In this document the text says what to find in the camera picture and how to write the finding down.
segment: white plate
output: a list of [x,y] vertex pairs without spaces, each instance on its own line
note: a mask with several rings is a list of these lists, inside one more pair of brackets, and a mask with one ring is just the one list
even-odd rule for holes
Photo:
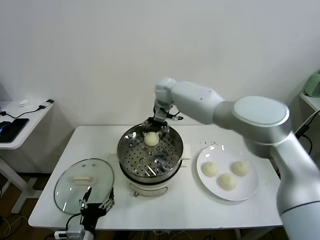
[[[214,162],[219,172],[214,177],[208,177],[202,172],[202,165],[206,162]],[[244,161],[248,163],[249,173],[246,176],[236,175],[231,168],[232,163]],[[258,175],[254,165],[246,158],[246,155],[227,145],[213,145],[205,148],[198,156],[196,170],[204,186],[213,194],[230,201],[242,201],[250,198],[257,190]],[[218,183],[222,174],[232,174],[237,179],[237,186],[233,190],[225,190]]]

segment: metal steamer tray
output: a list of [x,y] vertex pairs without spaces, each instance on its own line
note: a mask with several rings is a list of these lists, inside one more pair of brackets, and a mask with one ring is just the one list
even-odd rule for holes
[[120,139],[117,156],[122,172],[133,182],[156,185],[169,180],[181,166],[183,141],[170,126],[163,132],[158,129],[159,143],[148,146],[144,135],[151,132],[144,124],[130,128]]

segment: white table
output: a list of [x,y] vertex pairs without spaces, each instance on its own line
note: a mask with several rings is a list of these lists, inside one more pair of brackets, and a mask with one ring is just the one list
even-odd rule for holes
[[[6,111],[8,114],[17,117],[18,115],[31,112],[36,110],[39,105],[41,105],[45,101],[36,101],[32,104],[20,107],[19,101],[0,101],[1,111]],[[36,112],[27,113],[21,118],[29,119],[28,123],[23,127],[21,132],[16,136],[13,142],[10,143],[0,143],[0,150],[14,150],[19,148],[27,137],[31,134],[31,132],[35,129],[41,119],[47,114],[47,112],[51,109],[52,104],[50,104],[45,109],[41,109]],[[8,115],[0,116],[0,122],[2,121],[9,121],[12,122],[14,119]],[[26,199],[29,198],[39,198],[42,191],[34,190],[33,185],[36,183],[36,178],[31,178],[28,182],[24,181],[3,159],[0,157],[0,173],[5,176],[8,181],[2,187],[2,194],[5,193],[7,188],[9,187],[10,183],[13,183],[18,189],[22,191],[20,197],[15,202],[11,212],[12,213],[19,213],[21,208],[23,207]]]
[[[185,160],[172,178],[168,191],[158,197],[134,197],[116,156],[117,144],[130,126],[80,126],[71,137],[47,182],[29,225],[63,229],[71,216],[61,212],[54,201],[54,188],[60,175],[71,165],[88,158],[100,158],[114,170],[115,205],[97,223],[98,230],[203,230],[260,228],[282,225],[276,207],[280,180],[270,161],[250,154],[242,138],[214,125],[173,126],[184,144],[190,144],[192,160]],[[195,177],[196,156],[213,143],[236,145],[254,164],[259,186],[248,200],[231,202],[208,192]]]
[[300,98],[302,98],[313,110],[318,111],[320,109],[320,97],[311,97],[301,92]]

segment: green device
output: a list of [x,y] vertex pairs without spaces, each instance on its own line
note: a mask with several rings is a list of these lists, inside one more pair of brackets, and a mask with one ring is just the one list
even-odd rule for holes
[[303,87],[303,91],[310,97],[320,98],[320,71],[309,77]]

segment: glass lid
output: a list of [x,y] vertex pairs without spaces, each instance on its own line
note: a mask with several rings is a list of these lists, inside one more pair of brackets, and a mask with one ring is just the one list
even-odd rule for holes
[[102,159],[85,159],[72,165],[57,181],[54,201],[57,207],[68,214],[80,213],[79,200],[91,188],[87,203],[102,203],[109,197],[114,185],[114,171]]

